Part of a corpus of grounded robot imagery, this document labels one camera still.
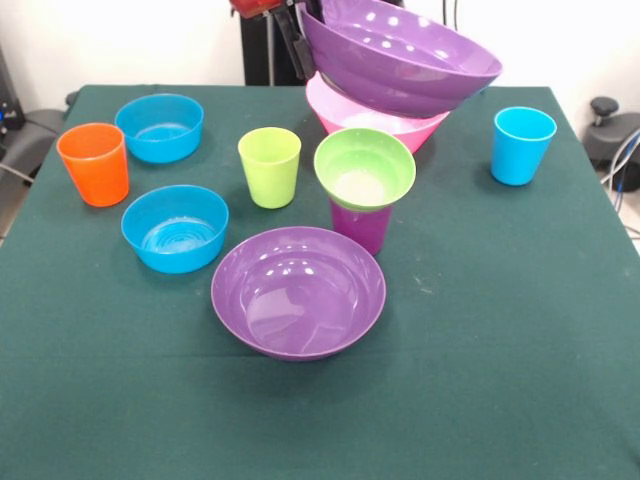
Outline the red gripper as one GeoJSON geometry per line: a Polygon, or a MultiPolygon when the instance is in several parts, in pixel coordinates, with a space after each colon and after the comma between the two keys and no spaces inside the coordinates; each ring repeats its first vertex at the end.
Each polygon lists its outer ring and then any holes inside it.
{"type": "MultiPolygon", "coordinates": [[[[230,0],[232,9],[242,18],[250,19],[272,10],[272,16],[281,31],[287,52],[292,61],[296,76],[301,81],[310,80],[316,72],[309,44],[300,30],[286,0],[230,0]]],[[[306,0],[307,12],[321,23],[324,22],[322,1],[306,0]]]]}

